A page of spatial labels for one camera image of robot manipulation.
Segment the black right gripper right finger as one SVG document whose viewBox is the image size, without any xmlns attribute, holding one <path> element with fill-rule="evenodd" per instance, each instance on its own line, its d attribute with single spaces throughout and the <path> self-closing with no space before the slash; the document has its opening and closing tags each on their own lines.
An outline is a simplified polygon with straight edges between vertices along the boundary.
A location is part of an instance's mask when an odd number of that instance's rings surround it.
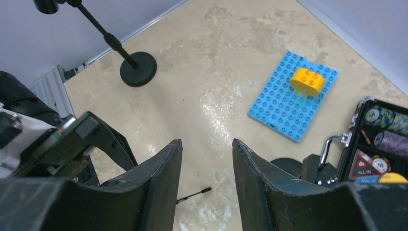
<svg viewBox="0 0 408 231">
<path fill-rule="evenodd" d="M 232 158 L 245 231 L 405 231 L 405 183 L 342 182 L 325 188 L 297 178 L 234 139 Z"/>
</svg>

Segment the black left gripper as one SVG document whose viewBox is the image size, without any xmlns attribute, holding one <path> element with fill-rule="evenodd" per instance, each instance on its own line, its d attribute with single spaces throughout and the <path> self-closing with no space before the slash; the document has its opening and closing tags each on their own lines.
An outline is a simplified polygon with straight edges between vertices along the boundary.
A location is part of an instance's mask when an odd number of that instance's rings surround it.
<svg viewBox="0 0 408 231">
<path fill-rule="evenodd" d="M 59 139 L 25 175 L 14 177 L 61 177 L 98 186 L 100 184 L 90 153 L 98 148 L 123 170 L 137 166 L 126 138 L 94 113 L 88 111 L 62 132 Z"/>
</svg>

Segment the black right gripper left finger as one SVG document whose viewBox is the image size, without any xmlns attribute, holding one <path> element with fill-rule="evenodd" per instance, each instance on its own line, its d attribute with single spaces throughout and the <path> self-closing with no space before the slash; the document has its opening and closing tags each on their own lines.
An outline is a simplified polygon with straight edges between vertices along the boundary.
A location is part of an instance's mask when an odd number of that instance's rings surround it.
<svg viewBox="0 0 408 231">
<path fill-rule="evenodd" d="M 171 141 L 131 170 L 87 186 L 62 178 L 0 182 L 3 231 L 170 231 L 182 163 L 182 141 Z"/>
</svg>

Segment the black round-base mic stand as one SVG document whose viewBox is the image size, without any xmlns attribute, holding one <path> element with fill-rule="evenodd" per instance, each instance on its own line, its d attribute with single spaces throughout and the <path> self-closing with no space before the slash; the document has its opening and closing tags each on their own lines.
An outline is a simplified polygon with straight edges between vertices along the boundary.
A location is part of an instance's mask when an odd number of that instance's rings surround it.
<svg viewBox="0 0 408 231">
<path fill-rule="evenodd" d="M 338 181 L 338 171 L 330 163 L 321 164 L 320 156 L 311 154 L 302 162 L 288 157 L 281 157 L 271 161 L 283 171 L 316 185 L 328 187 Z"/>
</svg>

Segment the black tripod shock-mount stand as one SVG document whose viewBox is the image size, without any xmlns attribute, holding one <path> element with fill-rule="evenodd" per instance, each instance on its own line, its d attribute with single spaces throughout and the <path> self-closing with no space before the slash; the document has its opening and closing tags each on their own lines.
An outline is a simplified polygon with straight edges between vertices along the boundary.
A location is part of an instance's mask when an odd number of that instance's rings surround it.
<svg viewBox="0 0 408 231">
<path fill-rule="evenodd" d="M 209 192 L 209 191 L 211 191 L 211 190 L 212 190 L 211 187 L 204 188 L 204 189 L 202 189 L 202 190 L 199 191 L 199 192 L 196 192 L 196 193 L 193 193 L 193 194 L 191 194 L 191 195 L 188 195 L 188 196 L 185 196 L 185 197 L 182 197 L 182 198 L 178 199 L 178 200 L 176 201 L 176 204 L 179 204 L 179 203 L 181 203 L 181 202 L 187 201 L 189 198 L 191 198 L 191 197 L 193 197 L 193 196 L 196 196 L 196 195 L 199 195 L 199 194 L 203 194 L 203 193 Z"/>
</svg>

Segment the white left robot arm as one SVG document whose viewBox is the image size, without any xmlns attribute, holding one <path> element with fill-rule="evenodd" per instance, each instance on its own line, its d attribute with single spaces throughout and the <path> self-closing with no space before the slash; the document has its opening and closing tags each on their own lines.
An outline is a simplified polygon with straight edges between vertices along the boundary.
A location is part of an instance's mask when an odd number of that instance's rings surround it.
<svg viewBox="0 0 408 231">
<path fill-rule="evenodd" d="M 92 112 L 61 117 L 17 78 L 0 74 L 0 185 L 22 178 L 66 178 L 98 185 L 90 152 L 123 170 L 137 161 L 126 138 Z"/>
</svg>

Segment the black round-base stand left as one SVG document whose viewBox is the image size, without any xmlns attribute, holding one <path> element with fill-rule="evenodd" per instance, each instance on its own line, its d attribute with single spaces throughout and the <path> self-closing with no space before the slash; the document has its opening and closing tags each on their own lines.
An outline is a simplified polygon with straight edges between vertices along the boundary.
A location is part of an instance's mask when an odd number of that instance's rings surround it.
<svg viewBox="0 0 408 231">
<path fill-rule="evenodd" d="M 141 87 L 153 79 L 157 71 L 157 62 L 151 54 L 143 51 L 129 54 L 123 48 L 122 43 L 113 34 L 107 32 L 85 6 L 83 6 L 82 1 L 68 0 L 67 3 L 77 8 L 103 35 L 105 42 L 110 48 L 122 56 L 124 61 L 120 66 L 120 76 L 126 85 L 130 87 Z"/>
</svg>

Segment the blue lego baseplate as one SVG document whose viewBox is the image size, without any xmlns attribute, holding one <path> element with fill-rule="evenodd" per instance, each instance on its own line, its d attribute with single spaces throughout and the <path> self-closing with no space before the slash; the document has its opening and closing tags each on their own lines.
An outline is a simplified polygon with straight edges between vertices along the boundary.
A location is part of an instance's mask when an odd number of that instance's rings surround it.
<svg viewBox="0 0 408 231">
<path fill-rule="evenodd" d="M 313 71 L 325 78 L 325 84 L 318 96 L 304 98 L 294 93 L 289 81 L 299 68 Z M 312 63 L 299 54 L 287 51 L 247 115 L 293 142 L 299 142 L 337 76 L 337 70 Z"/>
</svg>

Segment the black poker chip case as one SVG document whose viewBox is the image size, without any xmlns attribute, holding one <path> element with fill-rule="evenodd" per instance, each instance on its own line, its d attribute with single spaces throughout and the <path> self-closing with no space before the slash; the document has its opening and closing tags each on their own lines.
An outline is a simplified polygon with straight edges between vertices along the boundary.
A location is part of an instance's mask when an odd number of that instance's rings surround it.
<svg viewBox="0 0 408 231">
<path fill-rule="evenodd" d="M 337 167 L 327 163 L 333 141 L 343 145 Z M 315 183 L 378 182 L 392 172 L 408 176 L 408 108 L 366 97 L 356 106 L 349 130 L 327 138 Z"/>
</svg>

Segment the yellow lego brick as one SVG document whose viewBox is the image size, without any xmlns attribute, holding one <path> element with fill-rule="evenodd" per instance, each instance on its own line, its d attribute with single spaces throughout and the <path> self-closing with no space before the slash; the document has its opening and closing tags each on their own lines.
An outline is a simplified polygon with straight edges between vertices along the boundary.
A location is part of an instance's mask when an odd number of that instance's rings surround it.
<svg viewBox="0 0 408 231">
<path fill-rule="evenodd" d="M 298 68 L 289 80 L 293 90 L 305 97 L 318 96 L 325 83 L 322 75 L 305 68 Z"/>
</svg>

